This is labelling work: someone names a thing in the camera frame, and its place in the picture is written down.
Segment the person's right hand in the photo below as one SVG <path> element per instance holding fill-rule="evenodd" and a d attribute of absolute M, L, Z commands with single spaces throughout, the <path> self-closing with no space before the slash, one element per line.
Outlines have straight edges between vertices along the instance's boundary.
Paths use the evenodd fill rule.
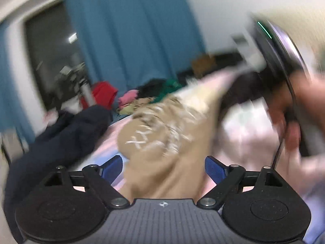
<path fill-rule="evenodd" d="M 294 72 L 267 100 L 272 124 L 280 127 L 288 151 L 324 153 L 324 76 Z"/>

